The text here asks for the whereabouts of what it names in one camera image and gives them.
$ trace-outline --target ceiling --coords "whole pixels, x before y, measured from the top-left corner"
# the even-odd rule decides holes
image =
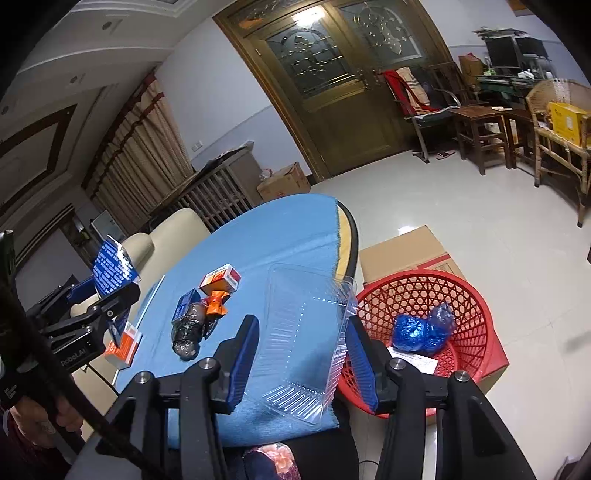
[[[0,102],[0,226],[15,228],[64,184],[80,184],[103,135],[144,76],[227,3],[82,0],[48,31]],[[32,124],[69,107],[61,148],[51,158],[57,124],[42,124],[27,135]]]

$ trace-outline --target person's hand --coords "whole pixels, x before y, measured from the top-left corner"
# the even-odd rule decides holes
[[[68,432],[78,431],[82,434],[79,430],[83,419],[64,397],[56,400],[56,407],[58,411],[56,423]],[[52,433],[55,429],[49,422],[47,412],[39,403],[29,397],[23,397],[10,409],[10,413],[18,429],[29,442],[42,448],[54,446]]]

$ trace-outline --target wooden stool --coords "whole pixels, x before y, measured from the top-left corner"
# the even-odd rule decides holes
[[[503,112],[503,117],[505,118],[505,131],[507,133],[507,143],[509,144],[509,154],[513,168],[517,168],[517,158],[523,158],[534,166],[535,154],[530,148],[530,138],[532,139],[532,143],[535,143],[534,123],[531,119],[530,111],[514,108],[513,110]],[[515,122],[515,126],[517,127],[517,143],[513,142],[511,120]],[[523,153],[517,151],[520,147],[523,147]]]
[[[483,152],[494,148],[503,147],[505,153],[505,166],[511,168],[511,155],[509,153],[507,135],[505,133],[505,123],[502,112],[497,112],[489,106],[470,105],[449,110],[453,114],[453,122],[456,126],[457,142],[460,145],[460,155],[462,160],[466,159],[466,147],[464,142],[473,145],[476,156],[476,164],[480,170],[480,175],[485,175]],[[499,126],[497,134],[480,134],[483,124],[492,123]],[[463,133],[463,127],[467,129],[467,135]],[[487,142],[493,138],[498,138],[501,142]]]

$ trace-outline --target red basket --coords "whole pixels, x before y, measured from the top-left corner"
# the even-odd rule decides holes
[[[455,370],[466,370],[475,382],[483,377],[483,367],[492,354],[492,316],[482,296],[462,278],[437,270],[408,270],[367,285],[357,299],[358,315],[367,333],[388,346],[396,315],[426,318],[433,307],[447,302],[453,308],[457,327],[443,350],[434,356],[439,360],[435,375],[449,377]],[[359,394],[348,356],[339,390],[355,406],[371,413]],[[427,410],[427,416],[434,413]]]

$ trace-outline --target beige curtain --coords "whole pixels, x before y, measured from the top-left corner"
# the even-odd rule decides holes
[[[164,93],[151,73],[105,136],[86,192],[130,235],[193,173]]]

